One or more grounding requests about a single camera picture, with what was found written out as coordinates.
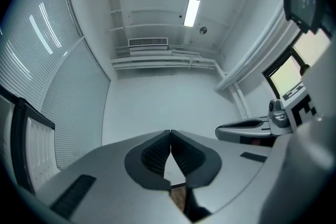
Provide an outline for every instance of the ceiling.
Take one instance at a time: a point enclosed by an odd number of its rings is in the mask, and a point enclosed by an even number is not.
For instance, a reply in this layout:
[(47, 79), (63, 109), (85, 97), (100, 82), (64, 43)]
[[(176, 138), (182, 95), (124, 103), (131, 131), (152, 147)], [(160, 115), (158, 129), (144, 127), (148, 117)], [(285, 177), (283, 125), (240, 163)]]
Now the ceiling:
[[(111, 31), (117, 47), (127, 46), (129, 38), (167, 37), (170, 45), (218, 52), (247, 0), (202, 0), (192, 28), (183, 25), (188, 0), (109, 1), (114, 28), (126, 27)], [(201, 35), (203, 26), (207, 33)]]

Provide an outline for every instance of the window pane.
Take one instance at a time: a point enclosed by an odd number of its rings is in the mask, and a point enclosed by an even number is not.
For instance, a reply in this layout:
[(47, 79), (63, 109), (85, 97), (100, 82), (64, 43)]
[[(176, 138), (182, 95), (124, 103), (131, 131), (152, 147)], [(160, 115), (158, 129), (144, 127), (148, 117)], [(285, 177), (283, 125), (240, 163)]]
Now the window pane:
[(283, 96), (301, 81), (300, 66), (291, 56), (270, 78)]
[(295, 43), (294, 49), (305, 63), (312, 66), (329, 45), (329, 38), (320, 29), (316, 35), (312, 32), (303, 34)]

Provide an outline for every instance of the black rectangular slot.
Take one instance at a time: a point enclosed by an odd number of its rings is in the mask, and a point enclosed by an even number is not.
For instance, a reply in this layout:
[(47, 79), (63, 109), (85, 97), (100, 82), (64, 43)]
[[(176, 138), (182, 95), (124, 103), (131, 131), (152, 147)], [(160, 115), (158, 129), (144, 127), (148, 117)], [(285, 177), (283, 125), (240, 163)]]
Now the black rectangular slot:
[(95, 181), (96, 178), (92, 176), (81, 175), (54, 202), (51, 206), (51, 210), (65, 219), (69, 219)]
[(265, 156), (253, 154), (250, 152), (244, 152), (240, 156), (243, 158), (251, 159), (252, 161), (260, 162), (260, 163), (264, 163), (267, 159), (267, 157)]

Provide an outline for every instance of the air vent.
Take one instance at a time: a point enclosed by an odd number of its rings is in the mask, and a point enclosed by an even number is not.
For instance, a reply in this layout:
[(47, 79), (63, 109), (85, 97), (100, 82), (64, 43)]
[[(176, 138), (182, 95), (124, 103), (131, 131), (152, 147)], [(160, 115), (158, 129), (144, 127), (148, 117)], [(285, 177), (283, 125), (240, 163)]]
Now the air vent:
[(131, 38), (128, 40), (129, 47), (136, 47), (136, 46), (160, 46), (168, 45), (168, 38), (162, 37), (154, 37), (154, 38)]

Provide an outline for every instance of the black window frame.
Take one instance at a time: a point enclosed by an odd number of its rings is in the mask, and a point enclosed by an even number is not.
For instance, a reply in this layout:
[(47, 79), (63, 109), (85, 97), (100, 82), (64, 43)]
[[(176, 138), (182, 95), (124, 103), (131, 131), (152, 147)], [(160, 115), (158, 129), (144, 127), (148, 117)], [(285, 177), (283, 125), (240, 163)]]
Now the black window frame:
[(287, 49), (276, 59), (262, 74), (266, 78), (267, 82), (271, 86), (275, 96), (277, 99), (280, 99), (280, 94), (278, 92), (277, 87), (271, 80), (271, 76), (277, 72), (284, 64), (287, 62), (287, 60), (293, 56), (294, 60), (299, 64), (300, 68), (306, 65), (304, 60), (299, 56), (299, 54), (295, 51), (294, 45), (299, 40), (299, 38), (302, 36), (303, 32), (300, 31), (299, 34), (293, 39), (293, 41), (289, 44)]

